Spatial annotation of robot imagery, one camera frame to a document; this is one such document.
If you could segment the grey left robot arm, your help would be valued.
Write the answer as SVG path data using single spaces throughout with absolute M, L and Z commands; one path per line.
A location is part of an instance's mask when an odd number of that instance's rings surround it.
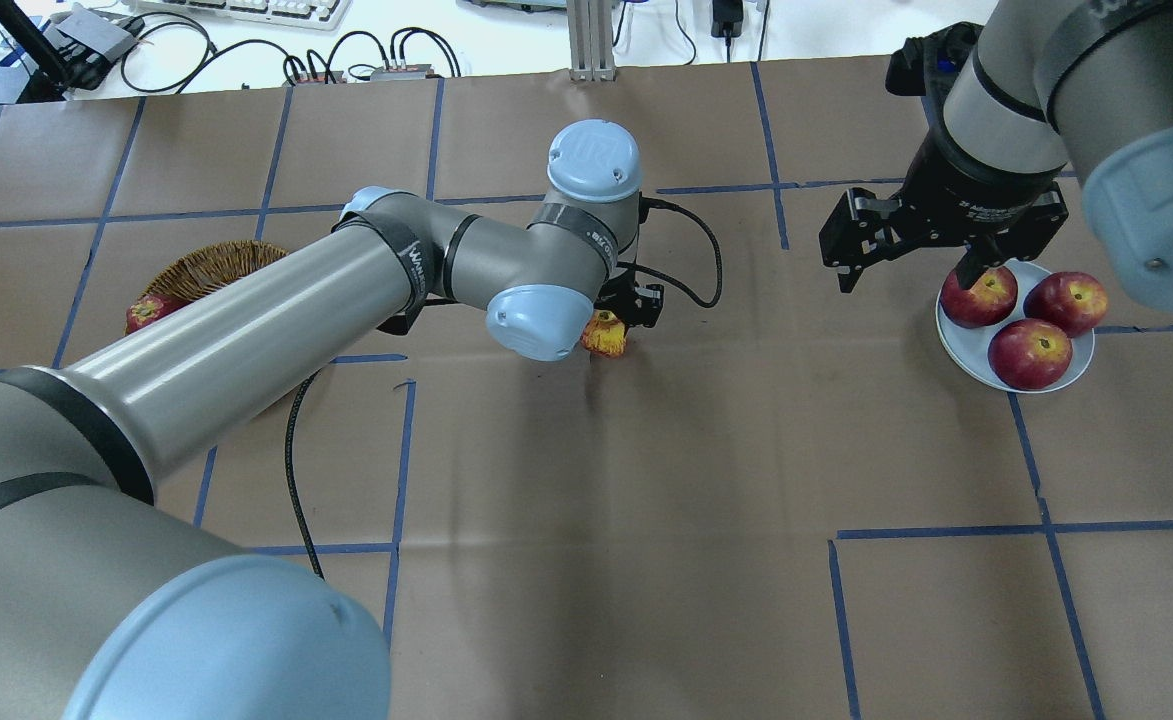
M 604 118 L 550 142 L 526 227 L 381 186 L 333 231 L 52 369 L 0 374 L 0 719 L 385 719 L 389 648 L 312 571 L 155 505 L 158 485 L 432 296 L 500 346 L 571 354 L 640 223 L 640 150 Z

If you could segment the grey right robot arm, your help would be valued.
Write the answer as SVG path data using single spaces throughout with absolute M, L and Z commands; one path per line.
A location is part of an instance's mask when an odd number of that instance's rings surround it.
M 842 292 L 918 249 L 964 250 L 965 288 L 1037 259 L 1070 168 L 1126 296 L 1173 314 L 1173 1 L 1001 1 L 907 40 L 886 90 L 923 100 L 929 128 L 896 193 L 850 188 L 825 222 Z

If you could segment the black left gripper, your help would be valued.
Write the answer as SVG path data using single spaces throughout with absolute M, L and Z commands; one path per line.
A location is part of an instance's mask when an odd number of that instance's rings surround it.
M 638 283 L 636 276 L 637 270 L 628 264 L 613 269 L 596 296 L 596 318 L 604 320 L 606 313 L 626 328 L 655 328 L 664 307 L 665 286 Z

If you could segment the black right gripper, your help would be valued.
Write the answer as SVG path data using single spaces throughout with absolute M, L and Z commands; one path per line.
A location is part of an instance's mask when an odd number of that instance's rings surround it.
M 920 249 L 964 249 L 952 273 L 967 291 L 988 270 L 1039 258 L 1067 219 L 1055 170 L 979 169 L 928 140 L 896 192 L 846 190 L 820 229 L 819 249 L 823 265 L 836 269 L 841 293 L 854 292 L 875 264 Z

